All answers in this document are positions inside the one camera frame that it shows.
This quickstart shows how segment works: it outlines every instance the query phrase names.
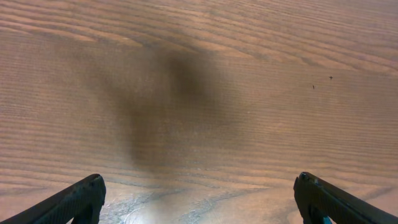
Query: wooden table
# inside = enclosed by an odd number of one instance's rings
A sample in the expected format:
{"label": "wooden table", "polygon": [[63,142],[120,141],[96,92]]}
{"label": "wooden table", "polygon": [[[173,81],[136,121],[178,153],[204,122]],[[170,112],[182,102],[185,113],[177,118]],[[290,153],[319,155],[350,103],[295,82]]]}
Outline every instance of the wooden table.
{"label": "wooden table", "polygon": [[398,215],[397,11],[1,1],[0,220],[99,173],[100,223],[302,223],[304,170]]}

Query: wood grain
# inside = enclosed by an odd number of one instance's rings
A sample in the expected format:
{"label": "wood grain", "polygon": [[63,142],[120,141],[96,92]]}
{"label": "wood grain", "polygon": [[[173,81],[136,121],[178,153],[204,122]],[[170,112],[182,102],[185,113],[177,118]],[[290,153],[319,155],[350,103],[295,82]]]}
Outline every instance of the wood grain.
{"label": "wood grain", "polygon": [[397,10],[1,1],[0,220],[99,173],[101,223],[302,223],[303,170],[398,215]]}

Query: scratched surface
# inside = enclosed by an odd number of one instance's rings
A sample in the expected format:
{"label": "scratched surface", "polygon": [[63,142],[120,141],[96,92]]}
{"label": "scratched surface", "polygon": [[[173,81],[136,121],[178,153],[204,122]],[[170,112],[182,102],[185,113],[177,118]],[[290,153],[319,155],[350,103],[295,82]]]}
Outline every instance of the scratched surface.
{"label": "scratched surface", "polygon": [[396,10],[0,2],[0,220],[99,173],[100,223],[302,223],[303,170],[398,215]]}

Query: wooden surface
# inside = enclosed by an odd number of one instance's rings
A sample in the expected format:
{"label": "wooden surface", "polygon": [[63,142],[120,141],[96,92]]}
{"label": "wooden surface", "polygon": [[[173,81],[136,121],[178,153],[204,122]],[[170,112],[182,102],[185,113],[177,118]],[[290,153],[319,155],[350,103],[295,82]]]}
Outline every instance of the wooden surface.
{"label": "wooden surface", "polygon": [[99,173],[101,223],[302,223],[304,170],[398,215],[397,11],[0,1],[0,220]]}

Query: brown wood tabletop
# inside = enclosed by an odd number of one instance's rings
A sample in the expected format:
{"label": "brown wood tabletop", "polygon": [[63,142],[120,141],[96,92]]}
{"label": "brown wood tabletop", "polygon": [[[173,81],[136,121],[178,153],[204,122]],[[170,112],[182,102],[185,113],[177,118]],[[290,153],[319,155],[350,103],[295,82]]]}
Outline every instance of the brown wood tabletop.
{"label": "brown wood tabletop", "polygon": [[100,223],[302,223],[301,171],[398,215],[397,12],[0,1],[0,220],[94,173]]}

